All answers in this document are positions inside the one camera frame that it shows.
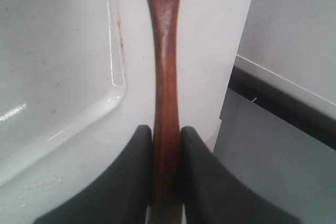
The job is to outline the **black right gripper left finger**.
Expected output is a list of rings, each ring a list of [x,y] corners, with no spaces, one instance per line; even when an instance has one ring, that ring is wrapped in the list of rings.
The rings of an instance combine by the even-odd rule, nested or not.
[[[152,157],[151,129],[140,125],[96,180],[35,223],[145,223],[151,198]]]

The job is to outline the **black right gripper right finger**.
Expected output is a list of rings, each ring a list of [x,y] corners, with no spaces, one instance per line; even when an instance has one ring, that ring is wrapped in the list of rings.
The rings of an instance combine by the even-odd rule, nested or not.
[[[299,223],[232,175],[197,131],[181,130],[183,194],[187,223]]]

